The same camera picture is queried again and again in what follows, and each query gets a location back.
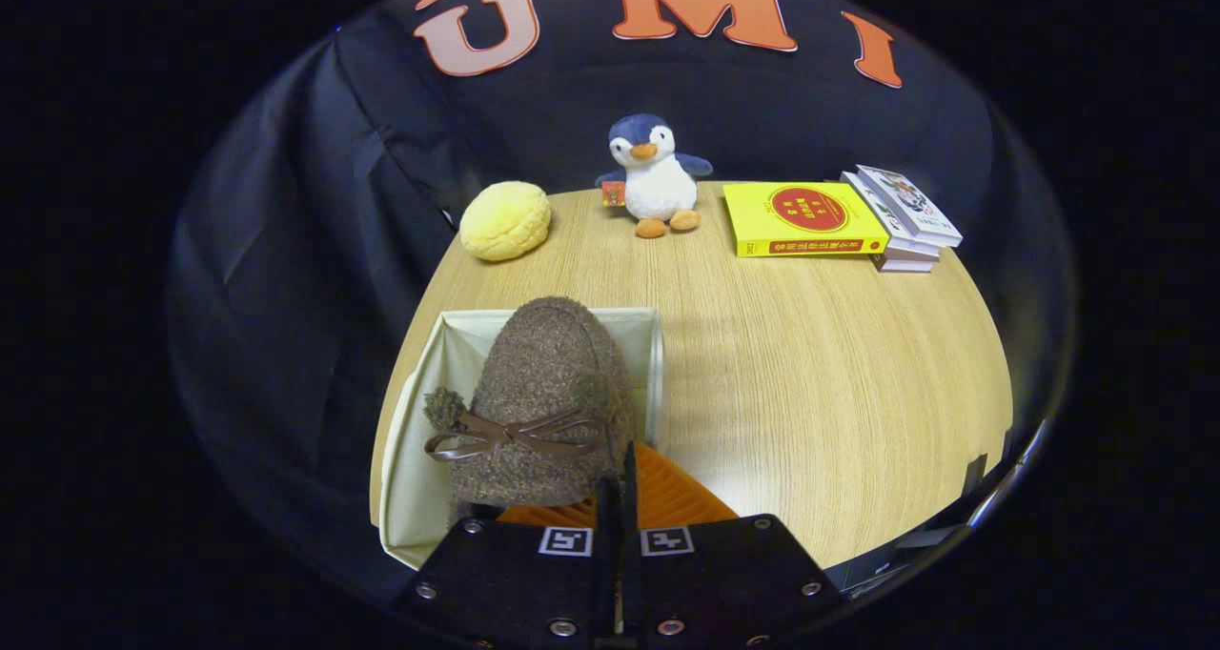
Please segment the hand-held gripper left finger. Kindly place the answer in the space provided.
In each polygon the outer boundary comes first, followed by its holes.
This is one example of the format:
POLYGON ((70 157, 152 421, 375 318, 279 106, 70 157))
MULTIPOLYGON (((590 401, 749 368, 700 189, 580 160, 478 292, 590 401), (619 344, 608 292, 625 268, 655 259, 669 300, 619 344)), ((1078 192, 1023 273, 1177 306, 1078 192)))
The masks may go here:
POLYGON ((443 646, 594 646, 614 633, 615 510, 589 528, 459 520, 394 611, 443 646))

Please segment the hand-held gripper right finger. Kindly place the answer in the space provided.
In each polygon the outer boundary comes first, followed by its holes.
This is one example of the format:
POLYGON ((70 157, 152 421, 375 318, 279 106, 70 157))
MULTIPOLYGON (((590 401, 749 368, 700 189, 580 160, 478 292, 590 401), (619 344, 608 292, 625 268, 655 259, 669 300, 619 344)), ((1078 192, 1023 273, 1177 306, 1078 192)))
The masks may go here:
POLYGON ((844 598, 780 517, 644 528, 626 455, 621 633, 633 646, 780 646, 828 624, 844 598))

